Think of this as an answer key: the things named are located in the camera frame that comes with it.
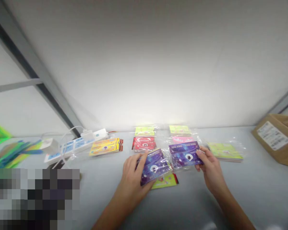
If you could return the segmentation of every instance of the yellow card pack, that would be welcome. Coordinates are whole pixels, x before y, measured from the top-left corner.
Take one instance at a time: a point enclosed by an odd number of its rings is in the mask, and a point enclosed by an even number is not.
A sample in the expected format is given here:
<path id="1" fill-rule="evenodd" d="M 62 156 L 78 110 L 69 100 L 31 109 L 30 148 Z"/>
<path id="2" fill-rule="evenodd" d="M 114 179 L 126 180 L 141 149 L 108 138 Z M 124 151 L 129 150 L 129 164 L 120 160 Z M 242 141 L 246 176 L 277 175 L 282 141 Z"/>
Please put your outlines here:
<path id="1" fill-rule="evenodd" d="M 94 142 L 90 150 L 90 156 L 98 156 L 102 154 L 122 151 L 122 143 L 123 140 L 119 138 Z"/>
<path id="2" fill-rule="evenodd" d="M 136 127 L 135 136 L 154 136 L 154 127 Z"/>
<path id="3" fill-rule="evenodd" d="M 188 126 L 170 126 L 170 132 L 172 135 L 175 134 L 191 135 Z"/>

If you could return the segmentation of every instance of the cardboard box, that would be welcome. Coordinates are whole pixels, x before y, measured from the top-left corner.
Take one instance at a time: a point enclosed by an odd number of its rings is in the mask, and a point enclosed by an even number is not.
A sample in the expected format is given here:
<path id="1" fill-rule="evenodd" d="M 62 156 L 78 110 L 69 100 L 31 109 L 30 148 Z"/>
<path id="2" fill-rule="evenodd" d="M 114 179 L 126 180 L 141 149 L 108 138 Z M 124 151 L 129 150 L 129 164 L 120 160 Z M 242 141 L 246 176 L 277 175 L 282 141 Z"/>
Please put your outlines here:
<path id="1" fill-rule="evenodd" d="M 278 163 L 288 165 L 288 116 L 268 114 L 252 134 Z"/>

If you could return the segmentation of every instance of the red card pack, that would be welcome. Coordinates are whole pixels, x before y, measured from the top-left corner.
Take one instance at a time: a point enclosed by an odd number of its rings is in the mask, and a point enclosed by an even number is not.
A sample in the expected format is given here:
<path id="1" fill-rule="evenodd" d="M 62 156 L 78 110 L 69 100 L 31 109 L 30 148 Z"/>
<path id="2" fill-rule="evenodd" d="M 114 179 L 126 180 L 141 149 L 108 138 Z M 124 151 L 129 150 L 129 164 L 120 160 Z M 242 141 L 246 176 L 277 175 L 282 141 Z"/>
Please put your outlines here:
<path id="1" fill-rule="evenodd" d="M 156 142 L 154 137 L 140 137 L 133 138 L 132 149 L 135 152 L 144 152 L 145 150 L 153 150 L 156 148 Z"/>

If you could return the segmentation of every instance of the card packaging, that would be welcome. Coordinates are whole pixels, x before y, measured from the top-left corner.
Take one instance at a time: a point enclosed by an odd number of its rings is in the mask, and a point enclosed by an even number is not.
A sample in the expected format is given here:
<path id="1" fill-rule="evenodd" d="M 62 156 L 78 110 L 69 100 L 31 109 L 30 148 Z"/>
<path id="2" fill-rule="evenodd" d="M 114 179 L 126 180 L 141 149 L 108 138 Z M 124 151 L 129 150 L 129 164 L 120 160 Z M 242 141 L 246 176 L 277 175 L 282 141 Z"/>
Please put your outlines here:
<path id="1" fill-rule="evenodd" d="M 243 157 L 231 144 L 209 142 L 208 147 L 212 152 L 212 154 L 219 160 L 231 161 L 231 162 L 243 161 Z"/>
<path id="2" fill-rule="evenodd" d="M 196 150 L 199 150 L 197 141 L 169 145 L 169 149 L 173 167 L 176 169 L 183 166 L 203 164 L 202 160 L 196 154 Z"/>
<path id="3" fill-rule="evenodd" d="M 123 150 L 123 140 L 113 138 L 103 141 L 96 141 L 93 143 L 90 156 L 98 156 L 107 153 L 115 153 Z"/>
<path id="4" fill-rule="evenodd" d="M 188 126 L 170 126 L 170 132 L 172 136 L 191 136 L 191 132 Z"/>
<path id="5" fill-rule="evenodd" d="M 135 136 L 154 136 L 154 127 L 136 127 Z"/>
<path id="6" fill-rule="evenodd" d="M 176 186 L 179 184 L 176 174 L 171 173 L 163 177 L 158 178 L 151 189 L 166 188 L 171 186 Z"/>
<path id="7" fill-rule="evenodd" d="M 147 156 L 141 178 L 141 186 L 172 171 L 168 159 L 161 149 L 150 152 Z"/>
<path id="8" fill-rule="evenodd" d="M 172 137 L 174 144 L 182 144 L 182 143 L 187 143 L 187 142 L 193 142 L 194 139 L 190 136 L 173 136 Z"/>
<path id="9" fill-rule="evenodd" d="M 145 150 L 152 151 L 156 148 L 154 137 L 136 136 L 133 138 L 132 150 L 135 152 L 144 152 Z"/>

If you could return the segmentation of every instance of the white label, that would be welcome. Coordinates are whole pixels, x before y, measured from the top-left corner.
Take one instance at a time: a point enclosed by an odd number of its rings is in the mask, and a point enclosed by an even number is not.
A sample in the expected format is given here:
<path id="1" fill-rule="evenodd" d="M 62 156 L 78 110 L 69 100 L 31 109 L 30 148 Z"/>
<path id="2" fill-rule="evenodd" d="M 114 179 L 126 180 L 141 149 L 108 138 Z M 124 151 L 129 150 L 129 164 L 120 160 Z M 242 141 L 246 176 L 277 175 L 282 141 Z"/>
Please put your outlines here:
<path id="1" fill-rule="evenodd" d="M 257 130 L 258 135 L 274 150 L 279 150 L 288 144 L 288 137 L 267 121 Z"/>

